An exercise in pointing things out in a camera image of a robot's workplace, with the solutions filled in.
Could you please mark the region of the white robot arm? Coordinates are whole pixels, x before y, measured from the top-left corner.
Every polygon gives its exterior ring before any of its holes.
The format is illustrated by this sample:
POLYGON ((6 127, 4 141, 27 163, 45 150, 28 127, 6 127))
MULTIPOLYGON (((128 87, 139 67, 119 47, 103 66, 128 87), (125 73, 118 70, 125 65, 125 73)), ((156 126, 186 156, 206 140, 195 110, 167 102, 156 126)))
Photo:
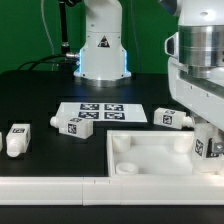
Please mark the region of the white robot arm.
MULTIPOLYGON (((224 0, 158 0, 178 18, 166 39, 171 96, 205 120, 196 126, 194 151, 224 155, 224 0)), ((84 0, 86 42, 74 76, 108 86, 131 77, 121 44, 122 6, 118 0, 84 0)))

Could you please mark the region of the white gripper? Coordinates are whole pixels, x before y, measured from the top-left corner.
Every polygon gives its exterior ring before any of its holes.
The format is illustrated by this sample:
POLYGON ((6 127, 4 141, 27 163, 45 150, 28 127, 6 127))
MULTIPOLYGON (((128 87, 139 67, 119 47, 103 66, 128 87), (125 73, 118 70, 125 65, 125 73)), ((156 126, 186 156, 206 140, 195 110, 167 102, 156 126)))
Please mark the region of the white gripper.
MULTIPOLYGON (((179 62, 179 33, 167 38, 168 83, 172 98, 218 129, 224 131, 224 67, 211 69, 208 79, 188 75, 188 66, 179 62)), ((207 157, 224 154, 224 143, 208 141, 207 157)))

